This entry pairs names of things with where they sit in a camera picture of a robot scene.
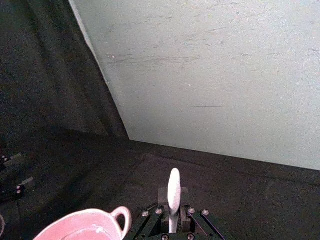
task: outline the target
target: black curtain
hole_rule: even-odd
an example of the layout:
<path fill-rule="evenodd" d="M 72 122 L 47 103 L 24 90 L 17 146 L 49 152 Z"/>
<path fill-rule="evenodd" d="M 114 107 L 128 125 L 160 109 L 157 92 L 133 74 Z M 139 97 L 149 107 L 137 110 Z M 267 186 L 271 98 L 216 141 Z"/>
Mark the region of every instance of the black curtain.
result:
<path fill-rule="evenodd" d="M 3 133 L 53 125 L 128 139 L 67 0 L 2 1 L 0 41 L 0 93 L 12 93 L 0 95 L 1 116 L 23 109 Z"/>

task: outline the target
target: dark surface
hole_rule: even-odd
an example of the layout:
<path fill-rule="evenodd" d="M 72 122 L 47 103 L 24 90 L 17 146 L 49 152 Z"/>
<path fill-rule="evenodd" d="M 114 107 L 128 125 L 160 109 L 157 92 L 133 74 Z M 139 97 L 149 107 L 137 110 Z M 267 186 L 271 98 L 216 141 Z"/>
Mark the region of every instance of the dark surface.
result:
<path fill-rule="evenodd" d="M 68 0 L 0 0 L 0 136 L 46 125 L 128 139 Z"/>
<path fill-rule="evenodd" d="M 87 208 L 126 206 L 134 222 L 157 202 L 172 168 L 180 170 L 191 204 L 225 220 L 236 239 L 319 239 L 318 171 L 57 128 L 37 131 L 6 152 L 25 160 L 1 179 L 14 185 L 32 176 L 35 186 L 0 206 L 4 239 L 19 239 L 19 230 L 22 239 L 33 239 L 53 221 Z"/>

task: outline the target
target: white panel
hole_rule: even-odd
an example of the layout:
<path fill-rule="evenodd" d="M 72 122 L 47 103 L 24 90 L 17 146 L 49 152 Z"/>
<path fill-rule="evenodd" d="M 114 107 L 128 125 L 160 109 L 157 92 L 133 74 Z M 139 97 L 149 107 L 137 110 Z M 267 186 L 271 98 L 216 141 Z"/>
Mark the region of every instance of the white panel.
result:
<path fill-rule="evenodd" d="M 320 1 L 74 3 L 131 140 L 320 170 Z"/>

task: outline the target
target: black floor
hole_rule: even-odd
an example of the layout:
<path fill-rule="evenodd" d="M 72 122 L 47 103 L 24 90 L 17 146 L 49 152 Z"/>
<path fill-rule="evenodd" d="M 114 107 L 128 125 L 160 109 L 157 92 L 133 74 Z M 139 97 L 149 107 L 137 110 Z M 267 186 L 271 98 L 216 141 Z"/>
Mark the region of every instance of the black floor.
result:
<path fill-rule="evenodd" d="M 7 153 L 22 153 L 24 161 L 1 172 L 1 181 L 14 186 L 33 177 L 35 185 L 23 199 L 0 206 L 3 239 L 33 239 L 87 208 L 126 206 L 134 223 L 157 202 L 172 168 L 180 170 L 191 204 L 225 220 L 235 239 L 320 239 L 318 171 L 57 128 L 24 137 Z"/>

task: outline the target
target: pink bowl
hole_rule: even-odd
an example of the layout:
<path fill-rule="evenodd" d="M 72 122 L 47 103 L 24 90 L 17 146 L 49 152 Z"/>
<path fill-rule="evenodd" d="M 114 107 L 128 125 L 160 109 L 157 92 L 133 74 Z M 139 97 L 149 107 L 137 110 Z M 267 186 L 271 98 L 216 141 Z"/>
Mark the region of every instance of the pink bowl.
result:
<path fill-rule="evenodd" d="M 123 230 L 117 217 L 124 215 Z M 34 240 L 122 240 L 132 224 L 131 213 L 120 206 L 112 213 L 87 209 L 71 213 L 46 227 Z"/>

